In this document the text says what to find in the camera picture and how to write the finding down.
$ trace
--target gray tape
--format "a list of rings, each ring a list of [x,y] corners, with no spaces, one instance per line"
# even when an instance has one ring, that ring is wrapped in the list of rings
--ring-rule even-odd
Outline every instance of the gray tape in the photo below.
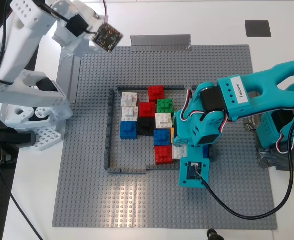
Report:
[[[76,103],[81,58],[62,49],[57,74],[57,83],[71,104]]]
[[[133,52],[190,51],[190,35],[131,36]]]

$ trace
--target label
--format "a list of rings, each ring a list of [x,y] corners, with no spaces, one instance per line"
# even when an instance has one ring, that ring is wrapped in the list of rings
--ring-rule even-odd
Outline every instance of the label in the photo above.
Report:
[[[241,78],[239,76],[236,76],[231,78],[230,81],[233,87],[233,91],[235,91],[237,102],[239,104],[247,103],[248,98],[245,92],[245,88],[243,87]]]

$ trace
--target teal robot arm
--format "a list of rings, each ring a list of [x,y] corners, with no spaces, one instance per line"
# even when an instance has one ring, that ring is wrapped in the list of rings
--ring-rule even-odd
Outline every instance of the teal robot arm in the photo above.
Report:
[[[234,75],[200,84],[194,94],[187,91],[183,109],[174,114],[173,144],[187,145],[181,159],[179,185],[203,188],[199,175],[208,182],[208,146],[214,144],[226,122],[263,114],[256,129],[263,148],[287,141],[294,121],[294,84],[286,90],[277,87],[294,76],[294,61],[249,75]],[[259,96],[249,98],[250,92]]]

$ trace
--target cable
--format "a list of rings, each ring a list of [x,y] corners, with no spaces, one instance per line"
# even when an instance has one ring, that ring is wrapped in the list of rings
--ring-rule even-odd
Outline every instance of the cable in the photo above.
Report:
[[[0,165],[2,162],[2,157],[3,157],[3,152],[2,152],[2,147],[0,145]],[[27,223],[29,224],[29,226],[32,228],[32,230],[34,231],[34,233],[37,235],[37,237],[40,240],[43,240],[42,237],[40,236],[40,234],[37,232],[37,230],[35,229],[35,227],[32,225],[32,223],[30,222],[30,220],[28,219],[28,217],[26,216],[26,214],[23,212],[23,210],[20,208],[19,204],[17,203],[16,199],[13,197],[10,188],[8,187],[5,178],[2,175],[2,171],[1,171],[1,167],[0,167],[0,178],[3,182],[3,184],[5,185],[7,192],[9,193],[12,201],[15,203],[16,207],[18,208],[18,210],[20,211],[21,215],[23,215],[23,217],[25,218],[25,220],[27,221]]]
[[[288,134],[288,144],[287,144],[287,152],[288,152],[288,163],[289,163],[289,184],[288,184],[288,188],[286,191],[286,195],[284,196],[283,200],[279,203],[278,206],[276,206],[274,209],[272,209],[269,212],[266,212],[264,214],[258,215],[258,216],[245,216],[245,215],[241,215],[239,213],[236,213],[235,211],[231,210],[230,208],[228,208],[215,194],[214,192],[211,190],[211,188],[209,187],[209,185],[206,183],[206,181],[203,180],[203,178],[200,176],[200,180],[202,182],[202,184],[205,186],[205,188],[207,189],[207,191],[211,194],[211,196],[229,213],[231,213],[233,216],[236,216],[238,218],[241,219],[245,219],[245,220],[258,220],[258,219],[263,219],[266,218],[274,213],[276,213],[278,210],[280,210],[284,204],[287,202],[289,196],[290,196],[290,192],[292,189],[292,185],[293,185],[293,163],[292,163],[292,155],[291,155],[291,138],[293,135],[293,131],[294,131],[294,121],[290,127],[289,130],[289,134]]]
[[[192,93],[191,93],[191,90],[188,89],[188,90],[187,90],[187,94],[186,94],[186,100],[185,100],[185,103],[184,103],[183,108],[182,108],[182,110],[181,110],[181,112],[180,112],[180,120],[183,121],[183,122],[185,122],[185,121],[188,119],[188,117],[191,117],[193,114],[204,114],[203,111],[193,110],[193,111],[191,111],[191,112],[188,114],[188,116],[187,116],[186,118],[183,117],[183,114],[185,113],[185,110],[186,110],[187,106],[189,105],[189,100],[190,100],[191,98],[192,98]]]
[[[6,0],[5,9],[3,11],[3,26],[2,26],[2,43],[1,43],[1,50],[0,50],[0,67],[2,64],[3,57],[6,52],[6,34],[7,34],[7,11],[9,7],[10,1]]]
[[[103,1],[103,6],[105,8],[105,17],[107,16],[107,3],[105,0],[102,0]],[[65,18],[63,15],[59,14],[58,12],[56,12],[54,9],[52,9],[50,6],[48,6],[45,2],[41,1],[41,0],[33,0],[33,2],[38,6],[40,7],[41,9],[43,9],[44,11],[46,11],[47,13],[49,14],[52,14],[54,16],[56,16],[57,18],[61,19],[61,20],[64,20],[66,23],[69,23],[70,20]],[[84,29],[84,31],[87,33],[87,34],[94,34],[94,32],[90,32],[86,29]]]
[[[105,8],[104,22],[106,22],[106,18],[107,18],[107,3],[106,3],[106,0],[102,0],[102,2],[103,2],[103,7]]]
[[[280,153],[280,154],[286,154],[286,153],[288,153],[288,152],[287,152],[287,151],[282,152],[282,151],[280,150],[280,147],[279,147],[280,142],[282,141],[282,139],[283,139],[283,134],[282,134],[282,132],[280,131],[280,137],[279,137],[279,139],[278,139],[277,142],[276,142],[276,149],[277,149],[278,153]],[[294,149],[294,136],[293,136],[293,141],[292,141],[291,151],[293,151],[293,149]]]
[[[221,123],[219,127],[219,133],[222,133],[224,126],[226,125],[226,122],[228,121],[228,115],[227,112],[225,112],[225,117],[223,119],[223,122]]]

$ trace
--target green lego brick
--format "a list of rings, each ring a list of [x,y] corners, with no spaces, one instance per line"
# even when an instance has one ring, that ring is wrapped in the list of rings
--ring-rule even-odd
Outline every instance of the green lego brick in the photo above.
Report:
[[[157,100],[157,113],[158,114],[173,114],[172,99],[158,99]]]

